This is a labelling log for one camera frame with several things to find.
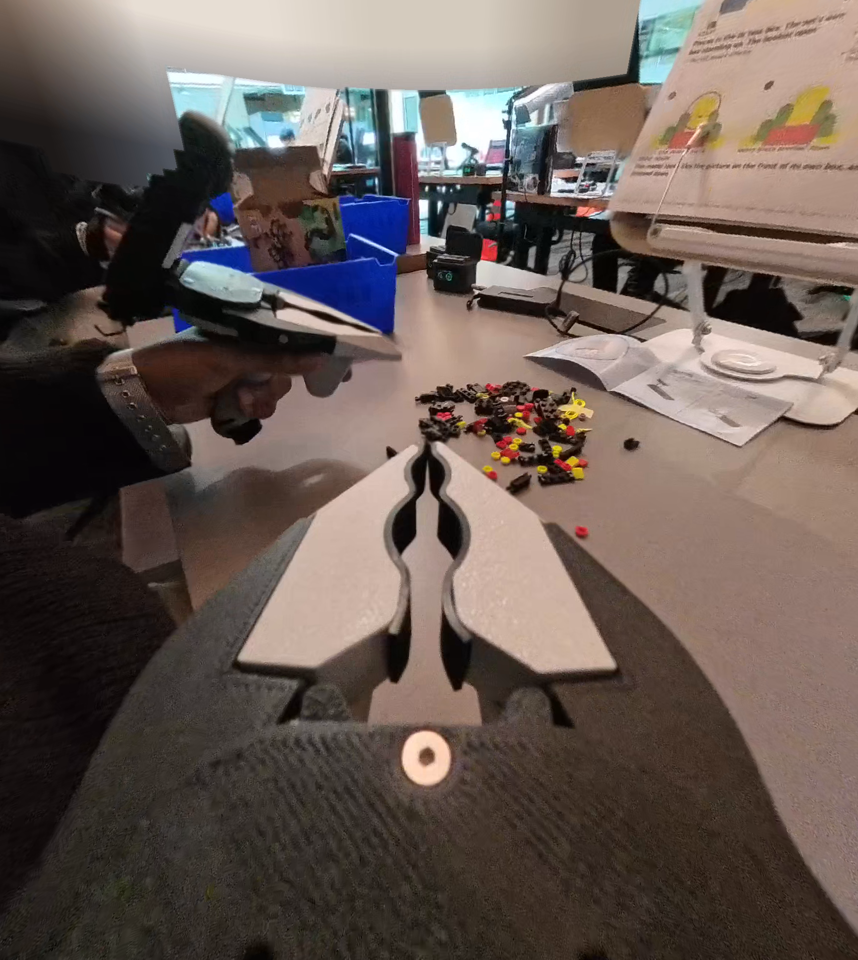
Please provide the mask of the grey wristwatch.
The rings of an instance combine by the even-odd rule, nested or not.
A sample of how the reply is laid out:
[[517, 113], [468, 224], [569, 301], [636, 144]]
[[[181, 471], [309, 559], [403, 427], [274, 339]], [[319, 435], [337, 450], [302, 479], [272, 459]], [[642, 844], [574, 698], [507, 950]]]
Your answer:
[[109, 354], [97, 379], [108, 405], [162, 474], [180, 473], [192, 465], [192, 442], [185, 427], [170, 421], [150, 396], [131, 349]]

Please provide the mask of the wooden top table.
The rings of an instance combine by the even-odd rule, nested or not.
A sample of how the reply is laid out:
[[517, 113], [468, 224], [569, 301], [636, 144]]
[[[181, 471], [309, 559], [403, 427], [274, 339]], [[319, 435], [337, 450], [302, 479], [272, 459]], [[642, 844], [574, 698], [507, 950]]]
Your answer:
[[517, 269], [546, 275], [558, 234], [610, 236], [610, 222], [604, 215], [608, 198], [555, 196], [517, 191], [503, 192], [498, 174], [462, 175], [453, 173], [419, 175], [420, 198], [427, 204], [429, 236], [441, 238], [449, 209], [468, 206], [475, 213], [483, 201], [496, 199], [512, 207], [515, 234], [507, 240], [503, 259]]

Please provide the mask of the blue bin with white tag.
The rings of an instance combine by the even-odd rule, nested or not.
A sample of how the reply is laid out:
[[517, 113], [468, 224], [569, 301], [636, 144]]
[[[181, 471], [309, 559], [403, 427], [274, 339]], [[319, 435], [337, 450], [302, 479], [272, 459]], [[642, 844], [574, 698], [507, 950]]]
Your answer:
[[253, 274], [262, 282], [309, 297], [381, 333], [392, 334], [398, 255], [357, 234], [347, 237], [346, 252], [347, 258], [343, 261], [272, 272], [256, 272], [246, 246], [186, 250], [182, 258]]

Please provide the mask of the printed instruction sheet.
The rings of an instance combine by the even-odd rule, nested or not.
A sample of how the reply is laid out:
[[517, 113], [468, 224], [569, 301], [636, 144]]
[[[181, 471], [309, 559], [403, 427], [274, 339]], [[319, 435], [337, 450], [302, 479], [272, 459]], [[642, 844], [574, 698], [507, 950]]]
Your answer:
[[704, 2], [609, 208], [858, 238], [858, 1]]

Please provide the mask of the person's left forearm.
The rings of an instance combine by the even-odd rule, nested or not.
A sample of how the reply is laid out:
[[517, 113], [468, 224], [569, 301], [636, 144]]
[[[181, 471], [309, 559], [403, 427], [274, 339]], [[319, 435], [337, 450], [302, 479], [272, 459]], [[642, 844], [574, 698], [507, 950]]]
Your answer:
[[24, 518], [181, 470], [152, 456], [105, 396], [109, 344], [35, 352], [0, 344], [0, 513]]

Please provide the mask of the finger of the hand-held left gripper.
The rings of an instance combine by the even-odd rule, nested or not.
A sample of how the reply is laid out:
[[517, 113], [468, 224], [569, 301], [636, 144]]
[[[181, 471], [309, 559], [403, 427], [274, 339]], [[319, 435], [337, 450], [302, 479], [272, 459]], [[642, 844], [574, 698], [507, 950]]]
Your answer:
[[314, 317], [330, 326], [335, 325], [372, 335], [381, 335], [382, 333], [371, 324], [353, 318], [339, 309], [285, 289], [267, 289], [264, 293], [264, 305], [269, 307], [276, 316], [279, 316], [281, 311], [296, 311], [301, 315]]
[[299, 347], [310, 354], [327, 354], [351, 359], [354, 362], [399, 361], [402, 352], [387, 335], [372, 335], [363, 331], [329, 325], [296, 311], [281, 311], [279, 330], [289, 337], [288, 350]]

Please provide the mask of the black device green light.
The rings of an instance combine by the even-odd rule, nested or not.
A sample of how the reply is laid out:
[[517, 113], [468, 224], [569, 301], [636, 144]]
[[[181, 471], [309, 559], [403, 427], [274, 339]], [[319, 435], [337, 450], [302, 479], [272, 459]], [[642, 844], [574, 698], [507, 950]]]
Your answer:
[[442, 245], [426, 253], [426, 274], [436, 293], [472, 294], [483, 259], [483, 237], [463, 226], [450, 225]]

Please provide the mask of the dark red cushion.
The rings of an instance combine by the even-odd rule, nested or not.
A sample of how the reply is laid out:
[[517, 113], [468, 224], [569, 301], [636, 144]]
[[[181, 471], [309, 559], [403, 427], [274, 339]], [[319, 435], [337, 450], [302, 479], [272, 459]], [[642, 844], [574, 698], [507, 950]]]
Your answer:
[[394, 196], [409, 204], [406, 246], [420, 241], [420, 184], [418, 148], [415, 133], [406, 130], [396, 133], [391, 140]]

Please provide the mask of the cardboard lego box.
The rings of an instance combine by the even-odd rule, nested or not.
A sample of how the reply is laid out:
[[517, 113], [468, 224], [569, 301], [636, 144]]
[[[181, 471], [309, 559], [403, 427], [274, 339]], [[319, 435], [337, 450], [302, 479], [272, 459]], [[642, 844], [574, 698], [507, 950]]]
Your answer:
[[315, 146], [235, 152], [230, 193], [254, 272], [346, 260], [339, 200], [327, 193], [320, 162]]

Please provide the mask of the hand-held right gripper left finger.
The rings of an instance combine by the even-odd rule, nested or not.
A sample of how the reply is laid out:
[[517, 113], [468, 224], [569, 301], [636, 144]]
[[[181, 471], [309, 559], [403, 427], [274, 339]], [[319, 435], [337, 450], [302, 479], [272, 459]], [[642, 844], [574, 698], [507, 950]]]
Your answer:
[[237, 657], [336, 687], [397, 682], [411, 650], [411, 573], [426, 449], [411, 445], [317, 511]]

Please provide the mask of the blue plastic bin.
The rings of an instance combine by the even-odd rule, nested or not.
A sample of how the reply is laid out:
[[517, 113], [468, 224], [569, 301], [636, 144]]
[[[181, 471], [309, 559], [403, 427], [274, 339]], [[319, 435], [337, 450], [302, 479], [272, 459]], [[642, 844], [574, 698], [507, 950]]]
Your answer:
[[339, 197], [343, 233], [345, 237], [361, 236], [396, 255], [404, 255], [409, 246], [410, 206], [408, 198], [379, 195]]

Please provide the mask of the person's left hand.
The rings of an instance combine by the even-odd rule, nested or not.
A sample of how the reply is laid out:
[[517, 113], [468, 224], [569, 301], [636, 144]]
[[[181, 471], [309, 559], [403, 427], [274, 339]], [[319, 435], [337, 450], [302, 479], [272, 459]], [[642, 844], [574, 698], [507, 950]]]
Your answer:
[[150, 396], [171, 422], [182, 426], [210, 419], [223, 396], [235, 402], [246, 422], [265, 421], [291, 390], [293, 378], [327, 362], [320, 354], [271, 353], [189, 335], [132, 351]]

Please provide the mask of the person's black sweater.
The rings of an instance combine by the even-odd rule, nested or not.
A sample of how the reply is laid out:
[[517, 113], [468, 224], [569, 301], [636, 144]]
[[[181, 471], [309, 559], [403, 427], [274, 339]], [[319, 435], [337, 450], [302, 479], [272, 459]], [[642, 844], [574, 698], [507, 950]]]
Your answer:
[[0, 912], [174, 629], [124, 564], [0, 513]]

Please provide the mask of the beige panel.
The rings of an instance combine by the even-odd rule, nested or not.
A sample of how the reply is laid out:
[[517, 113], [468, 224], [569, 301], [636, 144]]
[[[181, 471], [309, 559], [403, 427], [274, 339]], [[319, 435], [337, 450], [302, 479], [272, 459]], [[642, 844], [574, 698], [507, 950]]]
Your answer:
[[455, 109], [448, 92], [420, 91], [419, 119], [428, 148], [448, 148], [459, 143]]
[[555, 150], [578, 158], [631, 151], [651, 107], [650, 89], [637, 83], [573, 93], [558, 108]]

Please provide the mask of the pile of lego pieces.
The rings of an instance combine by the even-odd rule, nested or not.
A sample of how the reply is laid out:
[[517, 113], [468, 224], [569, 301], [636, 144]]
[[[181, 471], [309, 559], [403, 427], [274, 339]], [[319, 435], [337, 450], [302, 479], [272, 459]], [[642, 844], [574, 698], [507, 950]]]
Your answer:
[[418, 429], [430, 443], [463, 436], [491, 443], [485, 477], [517, 496], [536, 484], [569, 486], [585, 480], [584, 456], [593, 411], [576, 387], [549, 390], [522, 380], [444, 383], [418, 393], [425, 409]]

